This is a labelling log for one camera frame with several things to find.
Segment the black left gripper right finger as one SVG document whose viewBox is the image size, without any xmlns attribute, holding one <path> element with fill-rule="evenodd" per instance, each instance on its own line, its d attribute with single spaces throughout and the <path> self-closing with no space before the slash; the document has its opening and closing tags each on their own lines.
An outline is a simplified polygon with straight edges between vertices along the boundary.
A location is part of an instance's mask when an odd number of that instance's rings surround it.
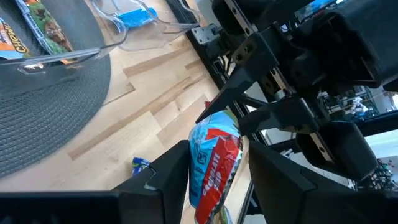
<svg viewBox="0 0 398 224">
<path fill-rule="evenodd" d="M 249 169 L 267 224 L 355 224 L 353 191 L 255 141 Z"/>
</svg>

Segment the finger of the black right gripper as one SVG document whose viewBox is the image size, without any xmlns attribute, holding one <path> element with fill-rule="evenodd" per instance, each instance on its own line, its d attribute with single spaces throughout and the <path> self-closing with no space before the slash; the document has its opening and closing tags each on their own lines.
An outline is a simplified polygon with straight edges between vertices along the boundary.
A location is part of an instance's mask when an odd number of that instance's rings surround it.
<svg viewBox="0 0 398 224">
<path fill-rule="evenodd" d="M 224 110 L 241 96 L 260 76 L 266 75 L 279 65 L 271 48 L 271 38 L 280 34 L 280 28 L 271 25 L 262 32 L 255 32 L 235 50 L 233 60 L 236 64 L 228 81 L 207 109 L 202 112 L 197 123 L 218 111 Z"/>
<path fill-rule="evenodd" d="M 287 98 L 264 106 L 240 118 L 241 134 L 251 134 L 265 129 L 311 134 L 319 130 L 319 124 L 303 98 Z"/>
</svg>

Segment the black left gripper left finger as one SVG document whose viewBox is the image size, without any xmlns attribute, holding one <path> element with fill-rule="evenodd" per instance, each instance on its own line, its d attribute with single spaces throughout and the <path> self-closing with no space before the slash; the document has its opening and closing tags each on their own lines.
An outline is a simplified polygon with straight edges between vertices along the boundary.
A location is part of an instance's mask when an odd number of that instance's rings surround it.
<svg viewBox="0 0 398 224">
<path fill-rule="evenodd" d="M 188 184 L 189 142 L 180 141 L 114 189 L 117 224 L 180 224 Z"/>
</svg>

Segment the multicolour granola bar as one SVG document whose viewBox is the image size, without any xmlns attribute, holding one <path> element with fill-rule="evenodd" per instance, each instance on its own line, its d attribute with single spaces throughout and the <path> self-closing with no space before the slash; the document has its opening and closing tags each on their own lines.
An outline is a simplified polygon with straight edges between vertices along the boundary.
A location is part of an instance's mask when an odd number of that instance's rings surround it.
<svg viewBox="0 0 398 224">
<path fill-rule="evenodd" d="M 150 161 L 143 159 L 141 157 L 134 157 L 132 160 L 132 176 L 140 173 L 146 167 L 148 167 Z"/>
</svg>

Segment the blue red granola bar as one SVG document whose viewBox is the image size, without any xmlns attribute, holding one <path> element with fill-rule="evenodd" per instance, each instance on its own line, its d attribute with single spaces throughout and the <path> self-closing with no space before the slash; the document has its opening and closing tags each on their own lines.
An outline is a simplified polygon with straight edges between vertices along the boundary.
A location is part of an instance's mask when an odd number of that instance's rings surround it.
<svg viewBox="0 0 398 224">
<path fill-rule="evenodd" d="M 190 131 L 189 200 L 195 224 L 212 224 L 221 211 L 243 155 L 238 119 L 211 114 Z"/>
</svg>

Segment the green white granola bar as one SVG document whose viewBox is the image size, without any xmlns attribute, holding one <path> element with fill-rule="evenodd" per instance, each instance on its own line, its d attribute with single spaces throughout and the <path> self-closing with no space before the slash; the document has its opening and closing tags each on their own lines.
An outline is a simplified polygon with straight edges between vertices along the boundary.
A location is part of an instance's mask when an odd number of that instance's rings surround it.
<svg viewBox="0 0 398 224">
<path fill-rule="evenodd" d="M 39 44 L 48 54 L 73 51 L 62 28 L 40 0 L 15 0 L 15 2 Z"/>
</svg>

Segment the teal orange granola bar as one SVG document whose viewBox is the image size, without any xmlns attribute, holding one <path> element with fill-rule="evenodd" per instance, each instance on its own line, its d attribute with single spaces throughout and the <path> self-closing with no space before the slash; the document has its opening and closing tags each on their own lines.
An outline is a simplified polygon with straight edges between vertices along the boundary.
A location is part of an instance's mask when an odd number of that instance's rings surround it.
<svg viewBox="0 0 398 224">
<path fill-rule="evenodd" d="M 31 57 L 30 50 L 17 36 L 13 28 L 0 17 L 0 60 L 29 57 Z"/>
</svg>

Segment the clear plastic bin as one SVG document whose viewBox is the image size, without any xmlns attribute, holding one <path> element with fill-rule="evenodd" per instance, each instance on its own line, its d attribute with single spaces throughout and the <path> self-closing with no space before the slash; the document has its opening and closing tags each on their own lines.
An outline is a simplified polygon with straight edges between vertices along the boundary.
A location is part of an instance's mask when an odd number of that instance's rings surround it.
<svg viewBox="0 0 398 224">
<path fill-rule="evenodd" d="M 84 1 L 94 15 L 89 0 Z M 104 39 L 105 44 L 102 47 L 81 50 L 73 48 L 72 52 L 50 55 L 39 44 L 15 0 L 0 0 L 0 17 L 13 28 L 31 54 L 29 58 L 0 60 L 0 68 L 11 75 L 3 80 L 1 96 L 18 95 L 70 81 L 76 78 L 79 69 L 97 59 L 109 56 L 110 51 L 117 47 L 115 44 L 107 44 Z"/>
<path fill-rule="evenodd" d="M 188 0 L 89 0 L 107 44 L 125 51 L 161 48 L 200 24 L 201 13 Z M 128 29 L 118 15 L 136 9 L 149 10 L 154 21 Z"/>
</svg>

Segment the round grey woven mat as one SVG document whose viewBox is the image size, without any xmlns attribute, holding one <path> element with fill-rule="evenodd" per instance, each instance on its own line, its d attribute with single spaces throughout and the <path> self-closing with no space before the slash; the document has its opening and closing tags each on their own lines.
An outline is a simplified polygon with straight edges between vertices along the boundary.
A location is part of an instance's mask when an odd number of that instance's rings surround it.
<svg viewBox="0 0 398 224">
<path fill-rule="evenodd" d="M 41 0 L 76 50 L 102 47 L 100 27 L 84 0 Z M 0 178 L 51 155 L 75 137 L 99 111 L 109 89 L 109 56 L 79 69 L 76 78 L 27 93 L 1 96 Z"/>
</svg>

